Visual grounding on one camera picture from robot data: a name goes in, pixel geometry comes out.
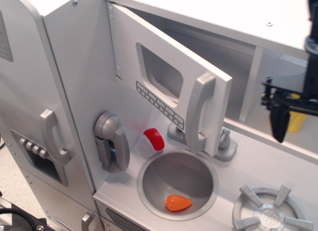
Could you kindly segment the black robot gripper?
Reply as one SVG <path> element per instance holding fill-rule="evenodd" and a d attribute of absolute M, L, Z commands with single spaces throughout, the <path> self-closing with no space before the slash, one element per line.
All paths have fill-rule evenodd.
<path fill-rule="evenodd" d="M 282 143 L 288 130 L 290 111 L 318 115 L 318 38 L 307 37 L 306 71 L 298 75 L 268 77 L 262 83 L 261 104 L 270 111 L 273 137 Z"/>

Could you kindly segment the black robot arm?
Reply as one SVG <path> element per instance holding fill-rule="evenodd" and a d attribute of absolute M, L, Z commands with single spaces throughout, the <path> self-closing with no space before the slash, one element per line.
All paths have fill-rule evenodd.
<path fill-rule="evenodd" d="M 318 0 L 308 0 L 311 32 L 305 39 L 309 54 L 306 71 L 294 76 L 267 77 L 261 104 L 270 111 L 272 136 L 282 143 L 291 112 L 318 115 Z"/>

